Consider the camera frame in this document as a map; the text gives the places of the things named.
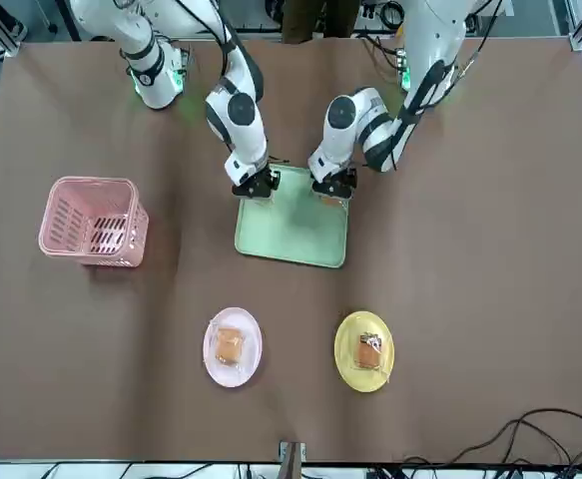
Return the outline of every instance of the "black cable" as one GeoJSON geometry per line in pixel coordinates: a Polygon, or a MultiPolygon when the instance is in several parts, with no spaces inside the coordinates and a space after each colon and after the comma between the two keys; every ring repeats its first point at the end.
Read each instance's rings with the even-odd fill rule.
{"type": "Polygon", "coordinates": [[[399,27],[403,23],[403,18],[405,17],[405,12],[403,11],[403,7],[399,5],[399,3],[395,2],[394,0],[389,0],[388,2],[384,3],[381,8],[379,9],[379,20],[386,27],[388,30],[397,31],[399,27]],[[387,19],[386,17],[386,10],[391,8],[392,10],[396,10],[397,14],[399,14],[399,21],[392,22],[387,19]]]}
{"type": "MultiPolygon", "coordinates": [[[[566,415],[573,416],[573,417],[576,417],[576,418],[582,420],[582,414],[580,414],[578,412],[571,411],[569,409],[563,409],[563,408],[560,408],[560,407],[542,407],[542,408],[538,408],[538,409],[532,409],[532,410],[530,410],[528,412],[523,413],[519,417],[519,422],[523,421],[528,416],[533,416],[535,414],[544,414],[546,412],[554,412],[554,413],[559,413],[559,414],[566,414],[566,415]]],[[[510,438],[511,439],[511,443],[508,444],[508,448],[506,449],[506,453],[503,456],[503,460],[501,462],[506,462],[508,460],[508,458],[510,457],[510,453],[512,452],[512,443],[514,442],[514,438],[515,438],[518,430],[519,430],[519,423],[517,423],[515,425],[514,429],[512,430],[512,436],[510,438]]]]}
{"type": "Polygon", "coordinates": [[[291,162],[291,160],[283,160],[281,158],[274,157],[273,155],[269,155],[269,158],[271,160],[274,160],[276,163],[290,163],[291,162]]]}
{"type": "Polygon", "coordinates": [[[404,463],[404,464],[407,464],[407,463],[409,463],[409,462],[411,462],[411,461],[413,461],[413,460],[415,460],[415,461],[419,461],[419,462],[422,462],[422,463],[423,463],[423,464],[425,464],[426,466],[430,466],[430,469],[432,469],[432,475],[433,475],[433,477],[434,477],[435,479],[438,479],[438,478],[437,478],[437,469],[436,469],[436,468],[434,467],[434,465],[433,465],[433,464],[432,464],[430,461],[428,461],[428,460],[427,460],[425,457],[422,457],[422,456],[408,456],[408,457],[406,457],[406,458],[403,460],[403,463],[404,463]]]}
{"type": "MultiPolygon", "coordinates": [[[[437,467],[446,467],[446,466],[450,466],[454,463],[456,463],[459,459],[461,459],[463,456],[465,456],[466,454],[479,450],[479,449],[483,449],[485,447],[490,446],[491,444],[493,444],[497,439],[499,439],[504,433],[505,431],[514,424],[514,428],[513,428],[513,432],[510,438],[510,442],[508,444],[508,448],[506,450],[505,453],[505,460],[508,459],[510,452],[512,450],[512,446],[514,445],[514,440],[516,438],[517,432],[519,430],[519,427],[521,425],[525,425],[527,427],[530,427],[532,429],[535,429],[537,432],[539,432],[541,435],[543,435],[544,437],[548,438],[550,440],[550,442],[553,443],[553,445],[558,446],[562,451],[564,451],[564,453],[566,454],[566,457],[570,457],[570,455],[567,453],[567,450],[556,440],[554,439],[554,437],[552,437],[550,434],[548,434],[547,432],[543,431],[541,428],[535,426],[534,424],[528,422],[525,420],[526,417],[531,416],[531,415],[535,415],[535,414],[542,414],[542,413],[547,413],[547,412],[552,412],[552,413],[559,413],[559,414],[566,414],[566,415],[570,415],[573,417],[576,417],[578,419],[582,420],[582,414],[575,412],[575,411],[571,411],[569,409],[563,409],[563,408],[558,408],[558,407],[544,407],[544,408],[538,408],[538,409],[532,409],[530,411],[527,411],[525,413],[523,413],[519,418],[517,419],[512,419],[508,422],[506,422],[503,427],[501,429],[499,429],[497,431],[497,433],[490,439],[488,439],[487,441],[481,443],[481,444],[477,444],[475,446],[470,446],[467,447],[465,449],[463,449],[461,452],[459,452],[455,457],[453,457],[450,461],[445,462],[441,465],[438,465],[437,467]]],[[[582,457],[582,452],[580,452],[574,459],[572,459],[572,461],[570,461],[570,464],[568,466],[568,470],[566,470],[564,479],[571,479],[570,477],[570,473],[572,472],[572,468],[574,467],[574,465],[577,463],[577,461],[579,459],[581,459],[582,457]]],[[[413,470],[412,474],[410,475],[410,479],[412,479],[415,475],[415,473],[417,472],[417,470],[422,469],[422,467],[417,467],[413,470]]]]}
{"type": "Polygon", "coordinates": [[[550,441],[550,443],[554,447],[555,451],[557,451],[557,455],[559,456],[559,458],[561,458],[561,452],[563,452],[563,454],[566,456],[566,461],[568,463],[572,460],[572,458],[570,457],[570,454],[568,453],[568,450],[565,447],[563,447],[563,445],[559,441],[557,441],[554,438],[554,436],[551,436],[546,431],[544,431],[540,427],[532,424],[531,422],[526,421],[525,419],[523,419],[523,416],[520,417],[519,419],[517,419],[517,421],[518,422],[515,424],[515,426],[512,430],[512,434],[510,435],[508,448],[506,449],[506,454],[504,455],[503,459],[501,459],[501,463],[506,463],[506,461],[510,457],[510,453],[512,452],[512,446],[514,445],[516,434],[517,434],[517,431],[519,430],[519,425],[521,425],[521,424],[523,424],[524,426],[529,427],[531,429],[534,429],[539,434],[541,434],[543,437],[548,439],[548,441],[550,441]]]}
{"type": "Polygon", "coordinates": [[[386,60],[386,63],[388,65],[390,65],[390,67],[393,70],[396,70],[397,65],[390,61],[390,59],[388,58],[388,54],[386,53],[386,50],[389,50],[389,49],[383,47],[383,45],[381,44],[381,40],[379,40],[379,37],[376,37],[376,41],[377,41],[377,44],[379,45],[379,51],[381,52],[381,55],[383,55],[383,58],[386,60]]]}
{"type": "Polygon", "coordinates": [[[378,48],[379,50],[381,50],[383,53],[385,53],[387,55],[392,55],[392,56],[396,56],[397,55],[397,50],[396,49],[391,49],[391,48],[384,47],[383,45],[381,45],[381,42],[377,42],[372,37],[370,37],[370,35],[368,34],[368,32],[361,32],[361,33],[357,34],[357,37],[356,38],[361,38],[363,40],[367,40],[368,42],[370,42],[372,45],[374,45],[376,48],[378,48]]]}
{"type": "Polygon", "coordinates": [[[570,464],[568,465],[568,468],[565,470],[565,473],[560,472],[559,474],[557,474],[554,479],[571,479],[572,477],[574,477],[574,475],[572,474],[572,472],[575,471],[576,466],[578,465],[578,461],[581,460],[582,458],[582,451],[577,454],[574,459],[572,459],[572,461],[570,462],[570,464]]]}
{"type": "Polygon", "coordinates": [[[60,463],[56,462],[53,466],[51,466],[50,469],[47,469],[47,471],[44,474],[42,474],[42,477],[40,477],[40,479],[47,479],[58,467],[60,467],[60,463]]]}
{"type": "MultiPolygon", "coordinates": [[[[503,0],[499,0],[497,2],[497,6],[494,9],[495,13],[499,11],[499,7],[501,7],[502,3],[503,3],[503,0]]],[[[459,81],[463,78],[463,76],[465,75],[465,73],[468,70],[468,68],[470,67],[470,65],[472,65],[472,63],[476,60],[479,53],[481,53],[481,50],[483,49],[483,46],[485,45],[486,40],[490,36],[490,32],[492,31],[492,27],[494,26],[495,22],[497,21],[497,18],[499,18],[497,15],[493,15],[492,17],[490,17],[490,22],[488,23],[488,27],[486,28],[486,31],[483,34],[483,38],[481,39],[481,43],[479,43],[479,46],[474,51],[474,53],[472,55],[470,55],[468,63],[462,69],[463,71],[459,73],[457,78],[450,84],[448,89],[445,92],[443,92],[443,95],[441,96],[441,98],[439,100],[437,100],[434,104],[429,103],[428,105],[424,105],[423,107],[421,107],[422,110],[428,110],[430,108],[434,108],[437,105],[439,105],[450,94],[450,92],[454,89],[454,87],[457,85],[457,83],[459,83],[459,81]]]]}
{"type": "MultiPolygon", "coordinates": [[[[184,3],[182,3],[181,0],[175,0],[175,2],[178,5],[180,5],[180,7],[182,7],[189,15],[191,15],[194,19],[196,19],[215,38],[215,41],[217,42],[217,44],[220,46],[220,49],[222,50],[222,73],[220,74],[220,77],[223,77],[227,73],[227,65],[228,65],[229,59],[228,59],[228,55],[227,55],[225,49],[223,48],[222,40],[220,39],[220,37],[218,36],[218,34],[215,33],[211,29],[211,27],[209,27],[209,25],[207,25],[204,21],[202,21],[202,19],[200,17],[198,17],[195,13],[193,13],[193,11],[189,7],[187,7],[184,3]]],[[[224,18],[222,17],[222,14],[220,13],[220,10],[216,9],[216,12],[218,13],[218,16],[220,17],[220,23],[222,24],[222,30],[224,31],[224,41],[226,43],[226,40],[227,40],[227,29],[226,29],[226,25],[225,25],[225,22],[224,22],[224,18]]]]}
{"type": "MultiPolygon", "coordinates": [[[[503,427],[501,429],[499,429],[497,431],[497,433],[491,437],[490,439],[486,440],[485,442],[482,442],[480,444],[474,445],[474,446],[469,446],[466,447],[465,449],[463,449],[461,452],[459,452],[455,457],[453,457],[451,460],[449,460],[448,462],[444,462],[441,465],[438,465],[437,467],[447,467],[447,466],[451,466],[452,464],[454,464],[455,462],[457,462],[459,459],[461,459],[463,456],[465,456],[466,454],[473,452],[473,451],[478,451],[479,449],[483,449],[485,447],[490,446],[491,444],[493,444],[494,442],[497,441],[497,439],[499,439],[505,432],[506,430],[512,426],[513,424],[518,424],[522,419],[512,419],[508,422],[506,422],[503,427]]],[[[412,471],[412,474],[410,475],[409,479],[412,479],[414,477],[414,475],[416,474],[416,472],[422,469],[422,467],[418,467],[415,468],[412,471]]]]}
{"type": "Polygon", "coordinates": [[[122,475],[118,479],[122,479],[124,476],[126,476],[127,472],[129,472],[129,469],[131,469],[131,466],[133,466],[132,462],[127,465],[126,469],[122,472],[122,475]]]}
{"type": "Polygon", "coordinates": [[[151,476],[151,477],[146,477],[145,479],[187,479],[188,477],[191,477],[194,474],[197,474],[198,472],[200,472],[202,469],[206,469],[207,467],[211,467],[213,464],[205,464],[204,466],[198,467],[197,469],[194,469],[191,472],[187,472],[185,475],[183,476],[177,476],[177,477],[167,477],[167,476],[151,476]]]}
{"type": "Polygon", "coordinates": [[[486,8],[491,3],[492,0],[487,0],[486,3],[477,8],[474,12],[471,12],[471,15],[479,15],[481,12],[483,12],[484,8],[486,8]]]}

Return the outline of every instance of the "plastic tray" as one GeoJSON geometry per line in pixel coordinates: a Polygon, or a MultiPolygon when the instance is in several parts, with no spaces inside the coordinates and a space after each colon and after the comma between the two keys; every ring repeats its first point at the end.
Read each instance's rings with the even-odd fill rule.
{"type": "Polygon", "coordinates": [[[243,254],[341,267],[346,253],[348,204],[312,192],[304,168],[272,166],[282,175],[270,200],[242,200],[235,248],[243,254]]]}

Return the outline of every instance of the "bread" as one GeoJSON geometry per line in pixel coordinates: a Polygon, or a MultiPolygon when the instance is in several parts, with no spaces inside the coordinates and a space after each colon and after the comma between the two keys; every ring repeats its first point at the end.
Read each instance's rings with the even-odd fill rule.
{"type": "Polygon", "coordinates": [[[363,334],[359,337],[357,365],[364,369],[377,369],[381,357],[381,339],[376,334],[363,334]]]}
{"type": "Polygon", "coordinates": [[[231,366],[240,362],[244,338],[239,329],[220,327],[217,332],[217,347],[215,357],[225,365],[231,366]]]}

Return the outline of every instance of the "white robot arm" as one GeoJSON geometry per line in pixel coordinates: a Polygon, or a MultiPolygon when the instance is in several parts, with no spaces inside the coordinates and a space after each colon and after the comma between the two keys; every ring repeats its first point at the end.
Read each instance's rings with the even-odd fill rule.
{"type": "Polygon", "coordinates": [[[308,159],[321,195],[350,199],[356,173],[350,165],[355,142],[378,172],[396,164],[421,115],[441,101],[455,77],[455,59],[465,38],[464,19],[482,1],[418,0],[403,3],[404,47],[410,90],[395,119],[374,88],[335,98],[326,112],[323,140],[308,159]]]}
{"type": "Polygon", "coordinates": [[[136,90],[153,109],[170,105],[182,92],[182,52],[167,38],[190,37],[209,29],[222,48],[228,68],[206,100],[207,121],[233,145],[225,170],[239,197],[268,198],[279,176],[268,167],[267,138],[257,102],[264,78],[235,31],[211,0],[71,0],[82,27],[109,37],[121,47],[136,90]]]}

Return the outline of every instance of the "plastic basket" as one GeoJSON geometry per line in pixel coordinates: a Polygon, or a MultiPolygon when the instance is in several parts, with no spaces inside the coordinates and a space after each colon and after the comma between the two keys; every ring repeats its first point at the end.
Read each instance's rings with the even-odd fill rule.
{"type": "Polygon", "coordinates": [[[142,262],[148,226],[129,180],[64,177],[49,194],[38,243],[46,256],[134,267],[142,262]]]}

